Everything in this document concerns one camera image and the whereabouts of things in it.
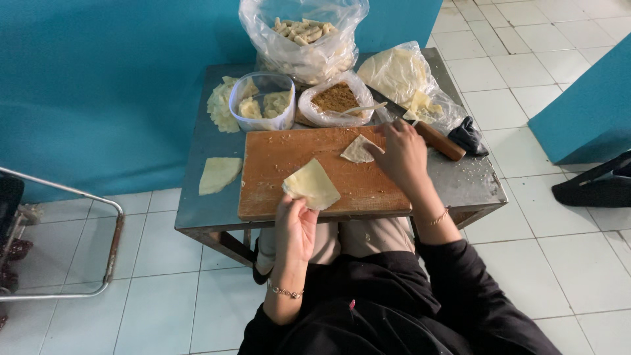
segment white tile floor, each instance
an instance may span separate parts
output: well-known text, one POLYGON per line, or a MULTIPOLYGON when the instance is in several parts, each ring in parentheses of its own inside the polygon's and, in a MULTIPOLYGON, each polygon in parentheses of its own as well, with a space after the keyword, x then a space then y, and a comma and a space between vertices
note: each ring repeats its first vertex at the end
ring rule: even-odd
MULTIPOLYGON (((463 232, 564 354, 628 354, 631 208, 557 203, 550 186, 593 165, 552 165, 525 124, 629 32, 627 0, 454 0, 428 42, 510 200, 463 232)), ((1 352, 236 354, 265 292, 251 270, 173 230, 179 189, 113 198, 130 216, 112 287, 92 299, 9 303, 1 352)), ((96 287, 114 210, 90 200, 42 210, 25 236, 35 248, 16 264, 20 292, 96 287)))

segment metal chair frame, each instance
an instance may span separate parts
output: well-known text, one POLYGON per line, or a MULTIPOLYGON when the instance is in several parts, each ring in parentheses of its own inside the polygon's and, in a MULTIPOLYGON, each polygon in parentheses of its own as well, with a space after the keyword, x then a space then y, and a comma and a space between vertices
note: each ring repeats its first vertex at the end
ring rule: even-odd
MULTIPOLYGON (((39 179, 37 177, 34 176, 30 176, 30 175, 26 175, 26 174, 22 174, 20 172, 17 171, 13 171, 13 170, 9 170, 3 167, 0 167, 0 172, 3 174, 7 174, 7 175, 12 175, 12 176, 16 176, 22 179, 26 179, 29 181, 33 181, 35 183, 38 184, 43 184, 43 185, 47 185, 53 188, 57 188, 60 190, 64 190, 64 191, 68 191, 68 192, 72 192, 72 193, 76 193, 77 195, 81 195, 87 198, 91 198, 92 200, 95 201, 100 201, 103 203, 107 203, 108 205, 112 205, 114 206, 114 208, 116 208, 117 212, 118 212, 118 217, 116 218, 116 227, 114 229, 114 236, 112 237, 112 244, 110 246, 110 254, 109 257, 107 258, 107 266, 105 268, 105 276, 103 276, 103 283, 101 284, 101 286, 93 292, 88 292, 88 293, 60 293, 60 294, 10 294, 10 295, 2 295, 0 294, 0 302, 13 302, 13 301, 30 301, 30 300, 36 300, 36 299, 70 299, 70 298, 87 298, 87 297, 94 297, 98 294, 100 294, 101 292, 103 292, 107 286, 110 284, 110 282, 112 282, 112 278, 113 278, 113 274, 114 274, 114 262, 116 261, 116 253, 118 251, 118 245, 119 245, 119 241, 121 240, 121 232, 122 232, 122 228, 123 228, 123 224, 125 222, 125 213, 122 210, 122 207, 112 201, 112 200, 108 200, 106 198, 102 198, 99 196, 95 196, 91 193, 87 193, 85 191, 81 191, 81 190, 77 190, 75 188, 70 188, 68 186, 65 185, 61 185, 61 184, 57 184, 57 183, 53 183, 50 181, 46 181, 43 179, 39 179)), ((11 243, 15 240, 15 239, 19 239, 20 236, 22 235, 22 232, 24 231, 24 228, 26 226, 26 224, 24 223, 24 219, 30 219, 30 217, 28 216, 28 212, 25 211, 21 211, 18 210, 16 212, 16 215, 14 217, 14 221, 13 221, 13 228, 12 230, 9 232, 9 239, 7 240, 6 246, 5 246, 5 253, 3 253, 4 257, 2 259, 0 259, 0 267, 2 265, 4 265, 5 262, 5 258, 7 255, 7 252, 10 247, 11 247, 11 243)))

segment bag of filling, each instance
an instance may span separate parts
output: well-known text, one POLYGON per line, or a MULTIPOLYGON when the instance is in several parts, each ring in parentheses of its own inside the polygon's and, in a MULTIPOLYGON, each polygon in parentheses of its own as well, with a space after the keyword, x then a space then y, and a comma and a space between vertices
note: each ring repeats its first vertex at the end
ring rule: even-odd
POLYGON ((355 65, 368 10, 368 0, 240 0, 239 19, 259 70, 316 85, 355 65))
MULTIPOLYGON (((415 40, 366 59, 357 75, 366 85, 406 108, 403 118, 423 121, 445 136, 467 116, 440 89, 415 40)), ((382 122, 395 119, 385 107, 376 111, 382 122)))
POLYGON ((306 89, 298 100, 300 112, 318 127, 363 126, 370 122, 373 109, 344 112, 370 106, 372 94, 352 70, 306 89))

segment brown filling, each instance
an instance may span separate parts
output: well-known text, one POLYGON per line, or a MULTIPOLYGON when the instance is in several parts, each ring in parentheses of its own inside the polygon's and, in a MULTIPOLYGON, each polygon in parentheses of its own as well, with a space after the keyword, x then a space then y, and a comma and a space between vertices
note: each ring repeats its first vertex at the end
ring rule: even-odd
MULTIPOLYGON (((325 91, 318 93, 311 100, 317 105, 320 111, 344 112, 353 107, 359 107, 355 94, 345 82, 337 83, 325 91)), ((351 116, 359 116, 363 111, 353 111, 348 114, 351 116)))

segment knife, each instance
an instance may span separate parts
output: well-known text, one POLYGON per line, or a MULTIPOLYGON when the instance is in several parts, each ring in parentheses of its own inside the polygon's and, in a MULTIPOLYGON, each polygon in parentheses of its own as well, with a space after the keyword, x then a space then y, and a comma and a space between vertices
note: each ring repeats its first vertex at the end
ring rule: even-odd
POLYGON ((462 159, 462 157, 464 157, 464 155, 467 153, 459 145, 455 144, 449 138, 442 135, 441 132, 438 132, 429 124, 423 121, 413 121, 413 120, 403 118, 403 115, 405 114, 405 112, 408 112, 408 110, 405 107, 401 107, 399 104, 388 99, 384 94, 378 92, 372 87, 368 85, 366 85, 366 87, 368 88, 368 90, 370 90, 370 93, 372 93, 372 98, 375 99, 375 101, 387 102, 385 108, 388 109, 388 111, 393 113, 395 116, 400 117, 403 121, 406 121, 407 123, 410 123, 410 124, 413 124, 414 122, 416 122, 416 124, 414 125, 414 128, 416 129, 416 132, 418 133, 418 135, 423 137, 428 145, 431 145, 432 147, 436 148, 436 150, 448 156, 448 158, 450 158, 454 162, 457 162, 460 159, 462 159))

